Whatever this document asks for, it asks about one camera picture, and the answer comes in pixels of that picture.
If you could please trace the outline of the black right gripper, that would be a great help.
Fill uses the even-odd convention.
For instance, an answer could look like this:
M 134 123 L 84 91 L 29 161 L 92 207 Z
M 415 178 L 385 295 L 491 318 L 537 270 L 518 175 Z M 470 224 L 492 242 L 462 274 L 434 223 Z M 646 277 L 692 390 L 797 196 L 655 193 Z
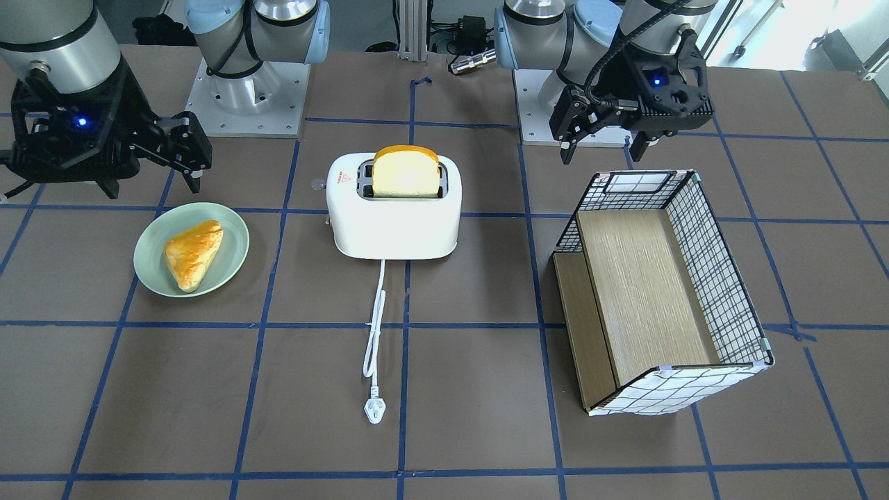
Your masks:
M 213 148 L 196 114 L 182 111 L 160 117 L 152 108 L 125 59 L 107 80 L 104 111 L 104 179 L 96 185 L 109 199 L 119 199 L 118 180 L 140 171 L 141 158 L 178 171 L 193 194 L 201 191 L 203 171 L 212 167 Z

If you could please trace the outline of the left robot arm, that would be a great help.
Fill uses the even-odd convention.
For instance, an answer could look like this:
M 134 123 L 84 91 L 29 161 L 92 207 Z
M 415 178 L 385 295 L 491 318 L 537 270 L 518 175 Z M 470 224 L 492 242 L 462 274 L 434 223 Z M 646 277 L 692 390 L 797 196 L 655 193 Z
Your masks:
M 553 71 L 558 100 L 549 132 L 569 164 L 603 128 L 635 133 L 631 158 L 715 114 L 699 29 L 714 1 L 506 1 L 495 51 L 507 69 Z

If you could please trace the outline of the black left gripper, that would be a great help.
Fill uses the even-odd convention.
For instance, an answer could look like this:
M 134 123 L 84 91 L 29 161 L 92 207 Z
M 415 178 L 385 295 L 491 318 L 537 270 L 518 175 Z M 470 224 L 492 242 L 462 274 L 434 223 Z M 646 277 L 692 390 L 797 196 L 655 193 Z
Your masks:
M 661 137 L 695 130 L 715 116 L 707 78 L 700 67 L 641 66 L 608 70 L 593 88 L 594 99 L 566 86 L 549 118 L 560 159 L 569 165 L 577 144 L 609 126 L 635 133 L 631 160 L 638 163 Z

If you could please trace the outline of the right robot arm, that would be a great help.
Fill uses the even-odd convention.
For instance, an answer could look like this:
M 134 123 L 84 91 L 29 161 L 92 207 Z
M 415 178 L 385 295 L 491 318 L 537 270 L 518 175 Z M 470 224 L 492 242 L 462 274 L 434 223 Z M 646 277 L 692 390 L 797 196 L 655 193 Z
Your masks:
M 231 116 L 260 116 L 285 98 L 274 64 L 322 63 L 326 1 L 188 1 L 210 94 Z M 93 1 L 3 1 L 2 58 L 17 76 L 14 140 L 2 165 L 31 186 L 95 183 L 117 199 L 140 159 L 178 171 L 191 193 L 212 167 L 213 148 L 190 110 L 156 114 Z

